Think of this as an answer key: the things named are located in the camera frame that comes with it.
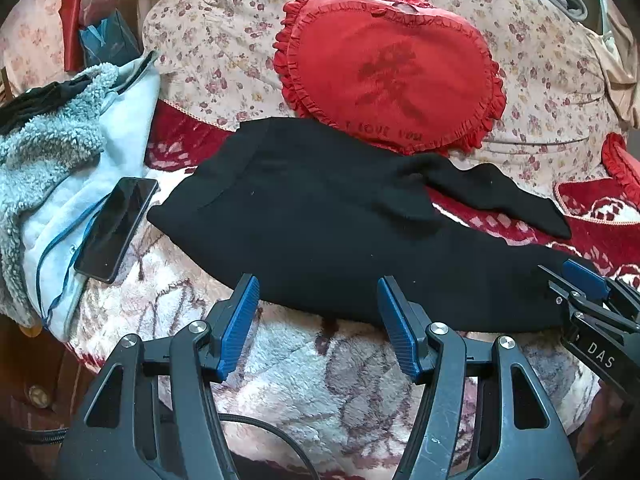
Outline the teal plastic bag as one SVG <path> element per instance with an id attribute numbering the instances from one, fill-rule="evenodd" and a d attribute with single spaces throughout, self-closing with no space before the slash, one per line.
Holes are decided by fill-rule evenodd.
<path id="1" fill-rule="evenodd" d="M 86 67 L 101 63 L 123 66 L 141 55 L 137 39 L 119 10 L 82 28 L 79 41 Z"/>

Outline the black smartphone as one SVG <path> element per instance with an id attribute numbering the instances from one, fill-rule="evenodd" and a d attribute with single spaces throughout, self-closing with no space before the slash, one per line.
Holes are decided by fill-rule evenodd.
<path id="1" fill-rule="evenodd" d="M 92 220 L 74 263 L 77 273 L 115 281 L 127 248 L 158 189 L 155 179 L 122 177 Z"/>

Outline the red heart-shaped pillow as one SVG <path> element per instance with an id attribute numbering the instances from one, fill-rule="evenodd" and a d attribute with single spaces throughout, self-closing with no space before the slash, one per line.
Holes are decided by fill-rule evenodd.
<path id="1" fill-rule="evenodd" d="M 299 117 L 410 155 L 480 148 L 506 109 L 480 31 L 424 0 L 290 0 L 273 44 Z"/>

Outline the floral quilt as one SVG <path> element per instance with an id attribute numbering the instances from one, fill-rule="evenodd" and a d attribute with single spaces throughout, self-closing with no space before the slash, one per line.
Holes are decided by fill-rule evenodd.
<path id="1" fill-rule="evenodd" d="M 160 0 L 143 41 L 206 124 L 311 117 L 552 200 L 605 188 L 625 135 L 592 33 L 548 0 Z"/>

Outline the red pillow at right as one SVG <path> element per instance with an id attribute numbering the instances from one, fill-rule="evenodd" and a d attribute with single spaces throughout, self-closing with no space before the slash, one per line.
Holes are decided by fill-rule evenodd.
<path id="1" fill-rule="evenodd" d="M 640 164 L 626 148 L 621 134 L 610 132 L 602 145 L 602 164 L 608 174 L 623 188 L 636 207 L 640 204 Z"/>

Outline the light blue fleece jacket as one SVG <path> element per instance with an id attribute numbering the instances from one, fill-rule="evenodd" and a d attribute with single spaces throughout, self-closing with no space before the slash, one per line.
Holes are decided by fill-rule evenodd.
<path id="1" fill-rule="evenodd" d="M 86 279 L 74 269 L 123 177 L 144 175 L 160 92 L 149 52 L 91 66 L 85 89 L 1 139 L 1 312 L 68 341 Z"/>

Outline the red hanging cloth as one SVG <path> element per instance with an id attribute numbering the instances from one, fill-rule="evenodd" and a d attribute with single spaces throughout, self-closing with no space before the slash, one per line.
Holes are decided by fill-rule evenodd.
<path id="1" fill-rule="evenodd" d="M 77 73 L 84 67 L 79 41 L 79 12 L 81 0 L 61 0 L 58 15 L 62 23 L 63 63 L 66 73 Z"/>

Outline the beige curtain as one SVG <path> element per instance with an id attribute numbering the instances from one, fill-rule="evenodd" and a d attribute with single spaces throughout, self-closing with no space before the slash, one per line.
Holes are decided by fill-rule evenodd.
<path id="1" fill-rule="evenodd" d="M 620 120 L 639 129 L 639 35 L 613 0 L 599 0 L 602 32 L 586 35 L 600 64 L 606 92 Z"/>

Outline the black knit pants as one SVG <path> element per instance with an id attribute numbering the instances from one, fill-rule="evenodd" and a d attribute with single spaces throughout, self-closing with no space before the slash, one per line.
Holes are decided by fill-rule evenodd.
<path id="1" fill-rule="evenodd" d="M 385 275 L 456 330 L 538 332 L 562 323 L 546 295 L 564 252 L 511 246 L 437 211 L 431 192 L 566 240 L 551 200 L 496 166 L 402 156 L 311 119 L 244 122 L 148 218 L 217 281 L 258 278 L 262 299 L 361 323 L 381 321 Z"/>

